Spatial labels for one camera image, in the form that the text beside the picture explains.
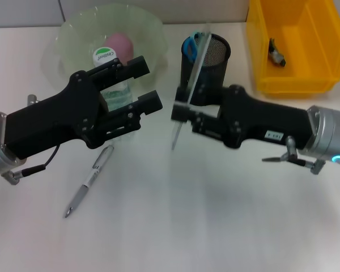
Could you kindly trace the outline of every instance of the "pen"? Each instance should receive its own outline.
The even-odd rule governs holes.
[[[90,174],[87,176],[86,181],[82,184],[82,186],[79,188],[78,192],[75,194],[72,201],[69,203],[69,206],[64,215],[65,218],[67,218],[75,209],[78,208],[84,196],[86,196],[87,192],[89,191],[91,185],[96,180],[98,174],[101,172],[103,166],[105,165],[109,157],[112,155],[113,149],[114,149],[113,146],[108,146],[102,150],[95,164],[92,166],[92,170]]]

